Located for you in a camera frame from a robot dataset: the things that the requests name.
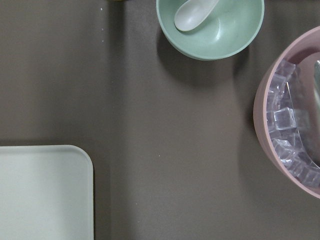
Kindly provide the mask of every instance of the mint green bowl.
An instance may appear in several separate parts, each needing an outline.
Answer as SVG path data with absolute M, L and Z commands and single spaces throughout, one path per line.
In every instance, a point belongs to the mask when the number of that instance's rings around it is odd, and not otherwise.
M 168 41 L 182 54 L 211 61 L 237 54 L 258 34 L 264 0 L 220 0 L 208 18 L 188 32 L 176 29 L 174 17 L 186 0 L 156 0 L 156 12 Z

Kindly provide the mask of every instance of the table surface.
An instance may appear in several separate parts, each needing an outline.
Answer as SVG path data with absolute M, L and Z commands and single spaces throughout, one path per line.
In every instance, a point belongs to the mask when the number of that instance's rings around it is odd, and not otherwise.
M 252 113 L 319 12 L 266 0 L 249 47 L 203 62 L 168 43 L 155 0 L 2 0 L 0 145 L 84 149 L 96 240 L 318 240 L 320 200 L 266 157 Z

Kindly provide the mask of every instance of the ceramic spoon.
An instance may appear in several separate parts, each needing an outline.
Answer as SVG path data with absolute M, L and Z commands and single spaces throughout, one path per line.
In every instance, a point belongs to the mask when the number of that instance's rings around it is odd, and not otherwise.
M 212 12 L 219 0 L 188 0 L 179 7 L 174 16 L 174 25 L 186 32 L 199 26 Z

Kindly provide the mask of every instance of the pink container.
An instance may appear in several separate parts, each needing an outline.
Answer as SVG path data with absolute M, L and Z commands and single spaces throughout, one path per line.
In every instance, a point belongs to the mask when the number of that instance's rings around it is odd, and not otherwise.
M 294 178 L 282 164 L 272 145 L 267 126 L 268 89 L 281 60 L 285 59 L 290 63 L 299 64 L 303 59 L 317 52 L 320 52 L 320 26 L 304 33 L 293 43 L 291 43 L 263 76 L 254 100 L 253 120 L 258 140 L 264 152 L 274 163 L 274 165 L 301 189 L 320 199 L 320 188 L 304 186 L 296 178 Z

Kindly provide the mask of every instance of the tray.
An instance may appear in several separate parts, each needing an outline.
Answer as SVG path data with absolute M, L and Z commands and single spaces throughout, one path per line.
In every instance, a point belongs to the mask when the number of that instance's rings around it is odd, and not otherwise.
M 73 145 L 0 147 L 1 240 L 93 240 L 93 165 Z

